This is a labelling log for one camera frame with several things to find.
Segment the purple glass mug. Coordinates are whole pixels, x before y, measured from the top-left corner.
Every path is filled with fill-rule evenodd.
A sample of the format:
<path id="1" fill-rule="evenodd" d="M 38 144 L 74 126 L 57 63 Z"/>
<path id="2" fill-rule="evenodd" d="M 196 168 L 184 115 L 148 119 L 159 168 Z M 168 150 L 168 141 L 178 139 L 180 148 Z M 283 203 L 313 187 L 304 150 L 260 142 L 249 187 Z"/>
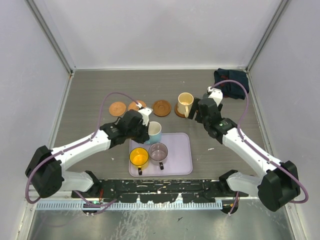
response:
<path id="1" fill-rule="evenodd" d="M 158 166 L 160 170 L 164 170 L 164 163 L 167 161 L 169 153 L 166 145 L 161 142 L 154 143 L 150 146 L 148 153 L 151 162 Z"/>

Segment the yellow mug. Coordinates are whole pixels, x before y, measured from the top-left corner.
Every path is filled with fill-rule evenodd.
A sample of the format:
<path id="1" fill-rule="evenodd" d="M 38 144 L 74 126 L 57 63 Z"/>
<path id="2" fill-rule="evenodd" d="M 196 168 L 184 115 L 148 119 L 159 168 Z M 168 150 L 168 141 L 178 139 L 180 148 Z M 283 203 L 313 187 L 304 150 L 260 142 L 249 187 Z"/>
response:
<path id="1" fill-rule="evenodd" d="M 129 154 L 129 161 L 137 169 L 138 175 L 143 175 L 143 170 L 149 166 L 149 153 L 145 148 L 134 148 Z"/>

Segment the brown wooden coaster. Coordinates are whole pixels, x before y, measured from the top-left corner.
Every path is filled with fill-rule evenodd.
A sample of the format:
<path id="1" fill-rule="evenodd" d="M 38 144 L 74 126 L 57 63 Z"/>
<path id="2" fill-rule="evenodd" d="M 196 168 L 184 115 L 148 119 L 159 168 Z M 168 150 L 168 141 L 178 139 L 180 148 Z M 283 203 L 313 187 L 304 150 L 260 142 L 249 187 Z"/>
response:
<path id="1" fill-rule="evenodd" d="M 187 113 L 190 113 L 191 108 L 192 105 L 178 106 L 178 104 L 176 104 L 174 107 L 174 112 L 180 118 L 188 118 L 189 116 L 187 115 Z"/>
<path id="2" fill-rule="evenodd" d="M 153 113 L 158 117 L 166 117 L 171 113 L 172 106 L 166 100 L 157 100 L 152 105 Z"/>

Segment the woven rattan coaster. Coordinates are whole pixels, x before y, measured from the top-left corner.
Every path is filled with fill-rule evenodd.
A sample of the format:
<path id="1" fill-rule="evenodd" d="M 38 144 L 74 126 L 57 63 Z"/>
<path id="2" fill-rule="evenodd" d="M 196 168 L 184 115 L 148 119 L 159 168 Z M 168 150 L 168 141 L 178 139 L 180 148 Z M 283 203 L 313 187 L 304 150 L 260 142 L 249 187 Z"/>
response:
<path id="1" fill-rule="evenodd" d="M 126 112 L 127 106 L 121 101 L 113 102 L 109 106 L 109 113 L 114 117 L 120 117 Z"/>
<path id="2" fill-rule="evenodd" d="M 208 93 L 203 94 L 202 99 L 207 99 L 209 97 Z"/>
<path id="3" fill-rule="evenodd" d="M 147 105 L 144 101 L 142 100 L 137 100 L 137 102 L 143 107 L 145 108 Z M 138 111 L 140 108 L 137 106 L 137 104 L 133 101 L 129 104 L 127 110 L 130 111 L 130 110 L 135 110 L 135 111 Z"/>

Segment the cream mug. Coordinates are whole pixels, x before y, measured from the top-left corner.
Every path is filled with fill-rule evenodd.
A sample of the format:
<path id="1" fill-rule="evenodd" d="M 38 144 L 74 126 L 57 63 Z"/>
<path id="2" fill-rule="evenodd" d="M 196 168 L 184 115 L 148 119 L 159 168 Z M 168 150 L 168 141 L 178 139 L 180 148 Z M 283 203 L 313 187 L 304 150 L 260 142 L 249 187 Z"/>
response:
<path id="1" fill-rule="evenodd" d="M 177 111 L 185 118 L 189 117 L 194 97 L 191 93 L 183 92 L 177 98 Z"/>

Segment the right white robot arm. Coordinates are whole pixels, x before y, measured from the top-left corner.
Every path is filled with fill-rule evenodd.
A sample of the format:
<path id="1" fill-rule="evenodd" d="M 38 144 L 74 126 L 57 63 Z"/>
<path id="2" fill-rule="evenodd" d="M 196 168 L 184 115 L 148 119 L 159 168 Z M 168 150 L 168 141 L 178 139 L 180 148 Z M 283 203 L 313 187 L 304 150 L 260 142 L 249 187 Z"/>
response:
<path id="1" fill-rule="evenodd" d="M 222 106 L 212 98 L 196 98 L 189 119 L 202 124 L 211 138 L 240 156 L 256 176 L 232 169 L 219 177 L 220 193 L 225 197 L 235 192 L 257 197 L 272 212 L 292 202 L 301 193 L 296 165 L 289 160 L 282 162 L 260 148 L 234 121 L 221 116 Z"/>

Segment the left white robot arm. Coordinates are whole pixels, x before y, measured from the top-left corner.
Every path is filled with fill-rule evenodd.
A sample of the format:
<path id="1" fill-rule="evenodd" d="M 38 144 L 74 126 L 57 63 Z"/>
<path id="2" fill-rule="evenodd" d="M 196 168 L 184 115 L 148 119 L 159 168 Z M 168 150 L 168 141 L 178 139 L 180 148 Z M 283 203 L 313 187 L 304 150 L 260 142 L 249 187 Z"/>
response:
<path id="1" fill-rule="evenodd" d="M 149 140 L 149 116 L 152 109 L 129 110 L 115 122 L 106 123 L 94 133 L 61 147 L 39 147 L 26 171 L 28 184 L 32 185 L 41 199 L 49 198 L 58 191 L 78 191 L 88 198 L 99 195 L 102 184 L 89 170 L 70 172 L 76 163 L 96 154 L 122 145 L 126 140 L 143 144 Z"/>

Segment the blue mug white inside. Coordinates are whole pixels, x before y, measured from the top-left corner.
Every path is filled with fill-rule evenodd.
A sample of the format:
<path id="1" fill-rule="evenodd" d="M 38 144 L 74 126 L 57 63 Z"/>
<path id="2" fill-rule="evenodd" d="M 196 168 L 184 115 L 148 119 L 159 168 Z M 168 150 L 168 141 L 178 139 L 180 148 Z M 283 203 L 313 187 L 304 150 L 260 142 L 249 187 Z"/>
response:
<path id="1" fill-rule="evenodd" d="M 149 140 L 147 144 L 159 143 L 162 138 L 162 125 L 157 121 L 150 121 L 148 127 Z"/>

